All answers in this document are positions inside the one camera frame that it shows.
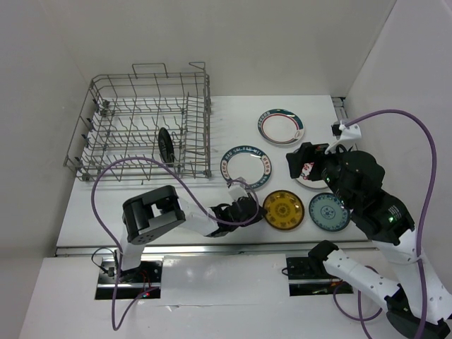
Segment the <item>yellow patterned plate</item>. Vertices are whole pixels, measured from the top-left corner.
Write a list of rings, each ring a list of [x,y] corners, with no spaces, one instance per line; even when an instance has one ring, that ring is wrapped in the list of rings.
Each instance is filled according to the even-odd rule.
[[[280,231],[294,230],[301,225],[305,216],[300,197],[287,190],[277,190],[267,195],[263,208],[266,210],[266,222]]]

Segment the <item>black round plate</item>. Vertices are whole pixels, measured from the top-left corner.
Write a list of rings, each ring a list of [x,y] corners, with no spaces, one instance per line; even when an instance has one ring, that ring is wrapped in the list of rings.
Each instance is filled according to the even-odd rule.
[[[157,144],[161,160],[169,167],[173,167],[175,162],[174,146],[168,130],[164,127],[159,130]]]

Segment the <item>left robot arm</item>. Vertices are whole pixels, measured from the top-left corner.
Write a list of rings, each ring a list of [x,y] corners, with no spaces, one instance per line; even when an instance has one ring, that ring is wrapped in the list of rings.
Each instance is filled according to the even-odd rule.
[[[232,202],[202,210],[195,203],[178,197],[176,189],[167,185],[130,198],[123,204],[124,231],[122,248],[114,273],[119,281],[134,280],[141,269],[145,246],[183,227],[207,238],[224,237],[239,227],[253,225],[267,214],[256,199],[240,186],[229,188]]]

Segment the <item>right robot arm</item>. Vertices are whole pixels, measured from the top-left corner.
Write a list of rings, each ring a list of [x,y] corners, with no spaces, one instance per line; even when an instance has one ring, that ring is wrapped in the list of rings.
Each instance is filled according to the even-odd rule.
[[[417,243],[421,227],[405,204],[385,192],[385,171],[375,158],[339,145],[303,143],[286,155],[290,176],[298,178],[312,163],[309,180],[324,181],[351,212],[354,224],[391,264],[396,281],[353,261],[334,243],[324,240],[308,253],[308,268],[316,277],[327,273],[344,280],[374,300],[397,332],[406,338],[446,338],[451,329],[451,294]]]

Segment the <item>white plate red characters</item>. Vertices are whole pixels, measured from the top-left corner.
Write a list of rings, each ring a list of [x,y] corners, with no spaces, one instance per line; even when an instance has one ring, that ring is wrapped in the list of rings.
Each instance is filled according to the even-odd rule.
[[[325,181],[323,180],[312,181],[308,179],[308,176],[310,175],[313,166],[314,164],[312,162],[304,164],[300,176],[295,180],[302,186],[305,186],[310,189],[316,190],[328,189],[328,185],[325,183]]]

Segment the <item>white plate teal red rim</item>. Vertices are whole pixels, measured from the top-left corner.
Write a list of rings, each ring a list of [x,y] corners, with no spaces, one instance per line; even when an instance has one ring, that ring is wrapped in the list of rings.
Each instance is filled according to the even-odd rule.
[[[302,139],[305,128],[303,121],[286,109],[270,109],[257,121],[261,137],[273,145],[293,145]]]

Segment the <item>white plate teal lettered rim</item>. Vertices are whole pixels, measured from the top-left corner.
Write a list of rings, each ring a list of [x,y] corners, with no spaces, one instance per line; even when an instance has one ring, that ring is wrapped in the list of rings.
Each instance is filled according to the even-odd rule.
[[[269,156],[261,149],[251,145],[239,145],[222,156],[220,173],[226,182],[242,180],[257,190],[269,181],[273,166]]]

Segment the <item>blue white patterned plate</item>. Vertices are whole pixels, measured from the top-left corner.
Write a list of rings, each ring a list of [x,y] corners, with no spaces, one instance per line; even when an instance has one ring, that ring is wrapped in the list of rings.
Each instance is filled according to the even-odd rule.
[[[314,224],[326,232],[344,230],[350,222],[350,211],[332,193],[320,193],[309,202],[309,216]]]

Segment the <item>silver aluminium front rail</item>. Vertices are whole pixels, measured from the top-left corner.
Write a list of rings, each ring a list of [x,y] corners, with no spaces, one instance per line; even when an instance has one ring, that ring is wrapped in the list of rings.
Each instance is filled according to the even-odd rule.
[[[377,251],[371,242],[352,241],[335,242],[343,251]],[[291,242],[269,244],[206,244],[184,246],[147,246],[143,255],[146,256],[205,256],[205,255],[259,255],[285,254],[301,256],[307,254],[316,242]],[[94,247],[57,247],[56,257],[91,256],[98,246]]]

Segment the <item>silver aluminium side rail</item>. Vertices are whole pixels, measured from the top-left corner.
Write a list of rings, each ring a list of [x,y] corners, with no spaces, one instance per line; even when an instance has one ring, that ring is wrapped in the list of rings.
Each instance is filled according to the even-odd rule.
[[[348,115],[345,110],[345,98],[344,97],[332,97],[333,107],[338,119],[347,119]]]

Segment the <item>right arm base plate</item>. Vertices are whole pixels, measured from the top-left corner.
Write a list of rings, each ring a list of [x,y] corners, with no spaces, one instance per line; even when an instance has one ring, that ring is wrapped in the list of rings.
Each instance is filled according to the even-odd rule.
[[[281,273],[288,279],[291,297],[352,294],[352,287],[341,279],[315,271],[308,257],[287,257]]]

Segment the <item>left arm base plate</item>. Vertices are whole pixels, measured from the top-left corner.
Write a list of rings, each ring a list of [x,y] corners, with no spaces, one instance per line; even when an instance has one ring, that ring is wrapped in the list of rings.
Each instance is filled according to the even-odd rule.
[[[95,291],[96,300],[111,300],[117,279],[119,259],[108,247],[96,249],[90,257],[98,269]],[[151,258],[141,261],[137,268],[121,272],[117,286],[117,299],[159,299],[161,296],[163,260]]]

